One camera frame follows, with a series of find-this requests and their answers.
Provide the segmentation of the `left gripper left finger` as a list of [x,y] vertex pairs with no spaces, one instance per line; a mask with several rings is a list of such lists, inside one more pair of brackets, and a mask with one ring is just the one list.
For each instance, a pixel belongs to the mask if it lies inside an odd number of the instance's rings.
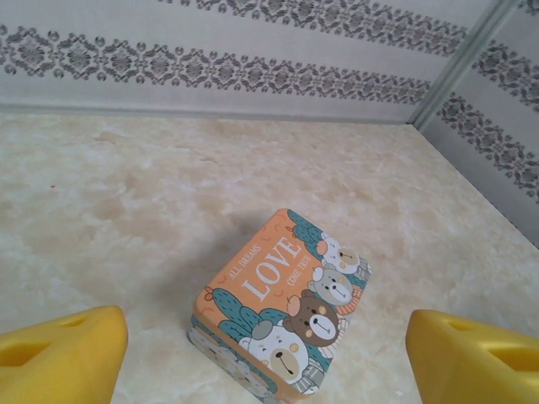
[[110,403],[128,344],[118,306],[1,335],[2,403]]

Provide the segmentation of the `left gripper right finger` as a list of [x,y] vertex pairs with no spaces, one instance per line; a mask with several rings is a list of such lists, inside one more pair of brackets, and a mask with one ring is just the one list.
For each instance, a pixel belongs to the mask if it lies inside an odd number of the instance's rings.
[[405,338],[423,403],[537,403],[538,340],[440,311],[412,313]]

